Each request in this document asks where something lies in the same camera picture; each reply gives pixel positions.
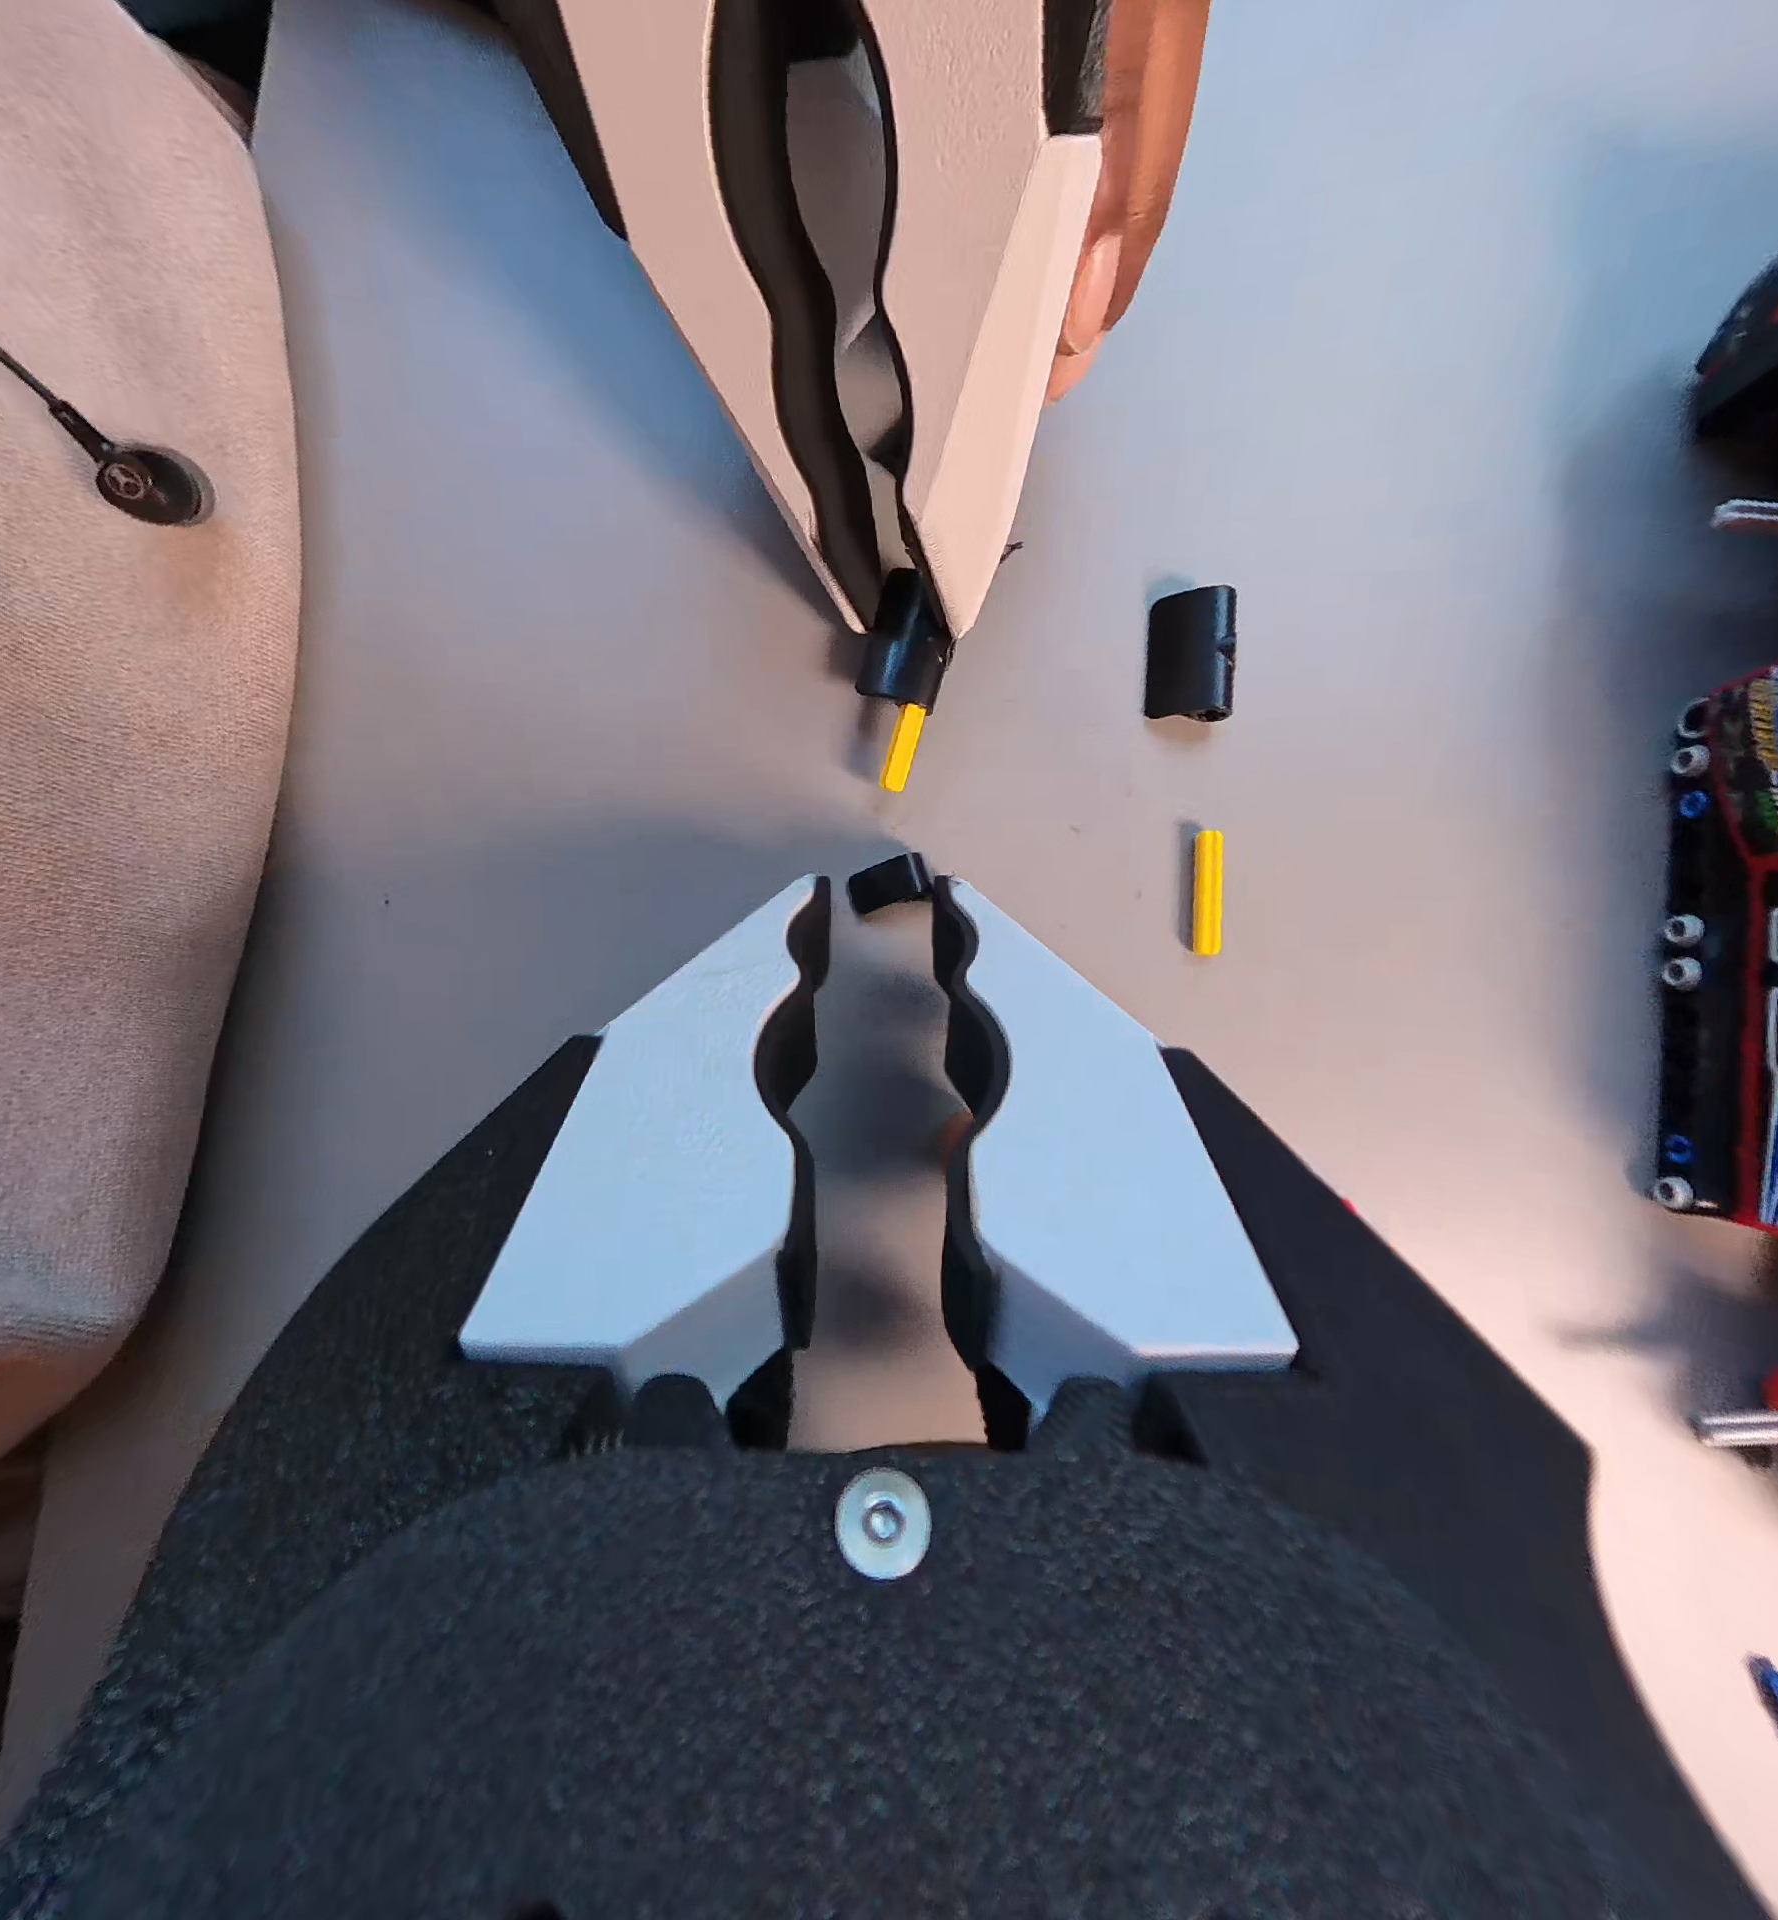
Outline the lego race car model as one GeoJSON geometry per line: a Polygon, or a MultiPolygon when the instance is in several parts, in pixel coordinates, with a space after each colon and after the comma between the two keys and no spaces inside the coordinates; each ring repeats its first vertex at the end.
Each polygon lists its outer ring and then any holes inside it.
{"type": "MultiPolygon", "coordinates": [[[[1715,533],[1778,541],[1778,258],[1691,367],[1691,436],[1774,484],[1715,533]]],[[[1651,1204],[1778,1236],[1778,659],[1675,712],[1664,760],[1651,1204]]]]}

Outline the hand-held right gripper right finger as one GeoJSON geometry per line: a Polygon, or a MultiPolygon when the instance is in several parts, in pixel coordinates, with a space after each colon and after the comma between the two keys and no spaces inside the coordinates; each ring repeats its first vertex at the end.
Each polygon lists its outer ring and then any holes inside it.
{"type": "Polygon", "coordinates": [[[965,876],[934,876],[944,1079],[944,1330],[993,1452],[1063,1382],[1284,1371],[1300,1333],[1171,1080],[1160,1045],[965,876]]]}

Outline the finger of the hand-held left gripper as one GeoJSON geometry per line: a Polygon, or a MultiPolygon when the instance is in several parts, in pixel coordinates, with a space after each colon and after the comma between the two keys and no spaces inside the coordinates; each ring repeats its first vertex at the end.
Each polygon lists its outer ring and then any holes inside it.
{"type": "Polygon", "coordinates": [[[907,398],[901,522],[944,630],[1010,541],[1099,179],[1106,6],[868,0],[884,118],[874,301],[907,398]]]}
{"type": "Polygon", "coordinates": [[[835,347],[838,307],[784,152],[778,6],[556,6],[619,235],[849,630],[879,599],[835,347]]]}

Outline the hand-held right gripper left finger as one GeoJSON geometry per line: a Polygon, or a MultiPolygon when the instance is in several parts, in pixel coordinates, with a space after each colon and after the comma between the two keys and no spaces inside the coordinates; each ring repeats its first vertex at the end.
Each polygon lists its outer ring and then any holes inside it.
{"type": "Polygon", "coordinates": [[[784,1452],[814,1330],[827,876],[784,882],[615,1015],[458,1325],[469,1364],[693,1379],[744,1452],[784,1452]]]}

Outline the person's left hand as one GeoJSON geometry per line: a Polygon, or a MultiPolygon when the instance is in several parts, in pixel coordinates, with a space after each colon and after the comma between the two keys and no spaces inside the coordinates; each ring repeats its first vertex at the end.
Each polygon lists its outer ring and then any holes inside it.
{"type": "Polygon", "coordinates": [[[1124,321],[1160,236],[1208,61],[1208,0],[1113,0],[1099,72],[1099,179],[1044,378],[1060,404],[1124,321]]]}

